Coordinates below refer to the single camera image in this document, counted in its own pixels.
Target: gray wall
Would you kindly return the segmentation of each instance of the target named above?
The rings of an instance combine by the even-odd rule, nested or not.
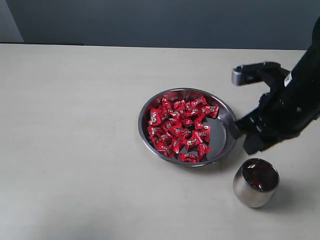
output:
[[[305,49],[320,0],[7,0],[26,43]]]

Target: metal bowl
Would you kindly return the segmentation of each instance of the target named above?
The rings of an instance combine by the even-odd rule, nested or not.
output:
[[[182,162],[174,156],[173,158],[169,158],[164,156],[163,154],[159,153],[150,143],[149,143],[149,133],[147,131],[148,120],[150,119],[150,109],[152,107],[158,107],[161,103],[162,98],[166,98],[170,101],[192,101],[200,96],[204,96],[207,103],[210,105],[218,105],[219,106],[219,115],[217,119],[207,117],[207,122],[205,123],[208,126],[211,126],[210,131],[210,143],[209,147],[211,151],[206,154],[206,157],[203,158],[202,161],[197,163],[191,162]],[[169,89],[152,97],[150,100],[146,102],[143,106],[139,119],[138,119],[138,129],[140,136],[145,143],[145,145],[158,157],[166,160],[170,163],[187,166],[187,167],[199,167],[208,164],[212,164],[217,162],[218,160],[225,157],[233,147],[236,145],[236,140],[232,138],[229,125],[233,121],[236,120],[235,114],[232,112],[230,107],[223,102],[220,98],[212,95],[206,91],[193,89],[193,88],[174,88]],[[184,147],[181,153],[187,153],[186,148]]]

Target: stainless steel cup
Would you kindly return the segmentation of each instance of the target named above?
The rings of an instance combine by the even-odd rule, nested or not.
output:
[[[250,208],[260,208],[274,195],[279,174],[269,162],[260,158],[246,160],[233,179],[235,196]]]

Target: white table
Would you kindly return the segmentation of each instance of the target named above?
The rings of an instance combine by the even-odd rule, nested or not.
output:
[[[269,89],[232,85],[231,69],[292,69],[303,53],[0,45],[0,239],[319,239],[320,121],[254,155],[280,174],[261,209],[233,193],[243,139],[219,163],[185,168],[153,155],[137,129],[144,103],[175,87],[213,93],[242,117]]]

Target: cup rim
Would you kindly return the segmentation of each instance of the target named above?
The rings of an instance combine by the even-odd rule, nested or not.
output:
[[[244,177],[244,174],[243,174],[243,170],[244,170],[244,165],[248,162],[248,161],[252,161],[252,160],[255,160],[255,161],[262,161],[268,165],[270,165],[270,167],[274,170],[274,172],[276,173],[276,176],[277,176],[277,184],[271,189],[271,190],[268,190],[268,191],[264,191],[264,190],[259,190],[259,189],[256,189],[255,187],[253,187],[250,183],[248,183],[248,181],[245,179]],[[279,173],[277,171],[277,169],[268,161],[262,159],[262,158],[258,158],[258,157],[253,157],[253,158],[249,158],[247,159],[246,161],[244,161],[241,165],[241,176],[242,178],[244,179],[245,183],[250,186],[250,188],[252,188],[253,190],[259,192],[259,193],[269,193],[269,192],[272,192],[274,191],[275,189],[277,189],[277,187],[279,186],[279,183],[280,183],[280,177],[279,177]]]

